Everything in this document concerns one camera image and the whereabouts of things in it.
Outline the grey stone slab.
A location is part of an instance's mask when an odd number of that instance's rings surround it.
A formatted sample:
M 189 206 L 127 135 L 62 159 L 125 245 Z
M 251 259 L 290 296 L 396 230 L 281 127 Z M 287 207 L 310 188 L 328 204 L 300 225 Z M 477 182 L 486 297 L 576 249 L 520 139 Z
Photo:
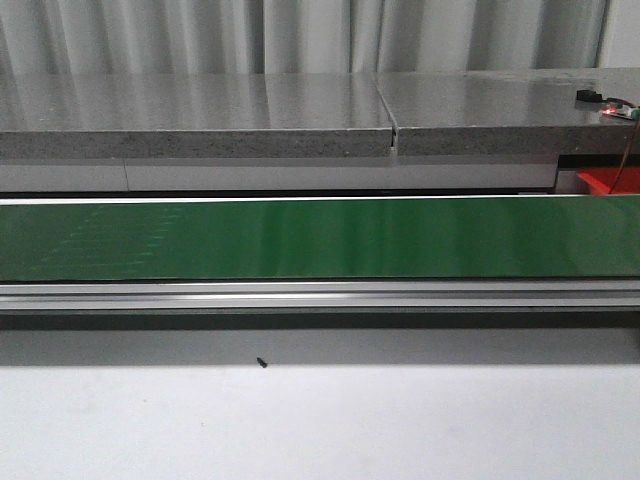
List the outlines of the grey stone slab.
M 399 154 L 619 154 L 633 124 L 576 93 L 639 100 L 636 68 L 384 73 Z
M 393 125 L 365 74 L 28 74 L 1 80 L 5 158 L 375 157 Z

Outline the green conveyor belt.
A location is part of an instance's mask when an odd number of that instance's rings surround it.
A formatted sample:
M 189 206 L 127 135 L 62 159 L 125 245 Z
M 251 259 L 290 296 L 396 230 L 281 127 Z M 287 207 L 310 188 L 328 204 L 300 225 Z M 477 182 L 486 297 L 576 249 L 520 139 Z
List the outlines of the green conveyor belt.
M 5 205 L 5 282 L 635 277 L 639 199 Z

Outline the small black sensor box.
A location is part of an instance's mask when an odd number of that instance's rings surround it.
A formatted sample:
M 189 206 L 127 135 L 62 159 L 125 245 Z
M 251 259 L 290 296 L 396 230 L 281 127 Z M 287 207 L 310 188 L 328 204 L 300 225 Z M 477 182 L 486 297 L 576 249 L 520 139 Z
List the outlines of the small black sensor box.
M 577 90 L 576 100 L 585 103 L 602 103 L 604 101 L 600 93 L 589 89 Z

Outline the green circuit board red LED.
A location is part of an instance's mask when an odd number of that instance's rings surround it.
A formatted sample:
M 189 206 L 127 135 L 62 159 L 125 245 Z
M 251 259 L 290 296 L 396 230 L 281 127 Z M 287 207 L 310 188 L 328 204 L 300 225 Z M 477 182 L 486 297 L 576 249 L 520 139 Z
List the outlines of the green circuit board red LED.
M 628 102 L 608 102 L 600 113 L 609 117 L 616 117 L 630 121 L 639 118 L 639 108 Z

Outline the grey pleated curtain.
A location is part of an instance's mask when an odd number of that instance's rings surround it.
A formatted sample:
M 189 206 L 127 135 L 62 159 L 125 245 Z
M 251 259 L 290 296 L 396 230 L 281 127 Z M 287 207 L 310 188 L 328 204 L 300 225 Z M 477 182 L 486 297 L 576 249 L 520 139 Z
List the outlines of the grey pleated curtain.
M 1 71 L 371 73 L 597 65 L 605 1 L 5 1 Z

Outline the red plastic bin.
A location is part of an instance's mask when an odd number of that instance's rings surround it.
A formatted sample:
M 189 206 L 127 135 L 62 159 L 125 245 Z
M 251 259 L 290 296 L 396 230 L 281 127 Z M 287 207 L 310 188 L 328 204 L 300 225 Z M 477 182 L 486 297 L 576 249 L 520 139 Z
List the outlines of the red plastic bin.
M 626 167 L 618 181 L 617 167 L 592 167 L 577 171 L 577 176 L 587 185 L 591 195 L 638 194 L 640 170 L 638 166 Z

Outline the grey stone left slab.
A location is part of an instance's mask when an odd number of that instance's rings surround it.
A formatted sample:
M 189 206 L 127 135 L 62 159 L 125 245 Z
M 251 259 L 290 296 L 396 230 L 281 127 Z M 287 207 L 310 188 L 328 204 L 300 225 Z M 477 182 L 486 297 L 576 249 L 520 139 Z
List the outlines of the grey stone left slab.
M 5 158 L 375 157 L 393 125 L 365 74 L 28 74 L 1 80 Z

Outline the aluminium conveyor frame rail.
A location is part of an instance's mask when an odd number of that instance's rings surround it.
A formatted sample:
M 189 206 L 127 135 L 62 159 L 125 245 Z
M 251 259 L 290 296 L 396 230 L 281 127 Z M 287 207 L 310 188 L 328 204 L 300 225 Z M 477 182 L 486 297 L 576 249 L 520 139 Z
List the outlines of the aluminium conveyor frame rail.
M 13 284 L 1 326 L 26 329 L 446 328 L 639 320 L 636 279 Z

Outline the grey stone right slab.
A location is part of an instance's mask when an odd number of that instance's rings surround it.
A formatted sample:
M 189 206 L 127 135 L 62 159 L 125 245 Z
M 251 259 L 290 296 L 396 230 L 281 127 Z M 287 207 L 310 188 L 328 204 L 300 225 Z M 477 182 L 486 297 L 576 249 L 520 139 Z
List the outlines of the grey stone right slab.
M 633 124 L 576 93 L 639 100 L 636 68 L 384 73 L 399 154 L 619 154 Z

